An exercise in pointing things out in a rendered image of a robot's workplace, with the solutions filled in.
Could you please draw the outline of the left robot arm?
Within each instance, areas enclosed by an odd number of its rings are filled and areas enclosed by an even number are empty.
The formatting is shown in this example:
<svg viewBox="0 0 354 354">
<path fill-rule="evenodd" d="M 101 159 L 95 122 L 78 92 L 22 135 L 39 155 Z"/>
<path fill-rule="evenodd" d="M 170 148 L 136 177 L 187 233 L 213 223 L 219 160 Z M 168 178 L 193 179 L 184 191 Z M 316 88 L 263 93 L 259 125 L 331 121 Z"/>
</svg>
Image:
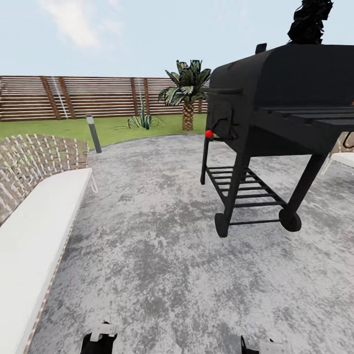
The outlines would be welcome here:
<svg viewBox="0 0 354 354">
<path fill-rule="evenodd" d="M 83 339 L 81 354 L 112 354 L 114 337 L 111 335 L 118 329 L 115 324 L 95 324 L 92 333 Z"/>
</svg>

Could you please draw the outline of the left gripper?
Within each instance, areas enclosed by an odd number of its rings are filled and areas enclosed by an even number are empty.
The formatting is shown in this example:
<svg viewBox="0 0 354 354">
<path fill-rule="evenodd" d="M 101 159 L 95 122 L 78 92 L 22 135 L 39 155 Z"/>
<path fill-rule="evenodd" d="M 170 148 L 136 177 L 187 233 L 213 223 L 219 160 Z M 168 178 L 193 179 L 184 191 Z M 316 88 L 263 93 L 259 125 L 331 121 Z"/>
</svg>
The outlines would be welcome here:
<svg viewBox="0 0 354 354">
<path fill-rule="evenodd" d="M 90 351 L 92 354 L 112 354 L 114 337 L 103 335 L 97 342 L 90 340 L 91 334 L 87 334 L 82 343 L 83 351 Z"/>
</svg>

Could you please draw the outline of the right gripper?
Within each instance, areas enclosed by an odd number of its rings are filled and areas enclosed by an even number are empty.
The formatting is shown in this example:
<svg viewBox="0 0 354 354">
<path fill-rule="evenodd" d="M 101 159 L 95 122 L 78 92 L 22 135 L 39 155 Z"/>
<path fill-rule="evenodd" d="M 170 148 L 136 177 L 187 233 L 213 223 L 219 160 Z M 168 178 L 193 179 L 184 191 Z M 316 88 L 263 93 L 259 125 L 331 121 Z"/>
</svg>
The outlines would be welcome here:
<svg viewBox="0 0 354 354">
<path fill-rule="evenodd" d="M 241 354 L 259 354 L 259 351 L 246 348 L 243 335 L 241 336 Z"/>
</svg>

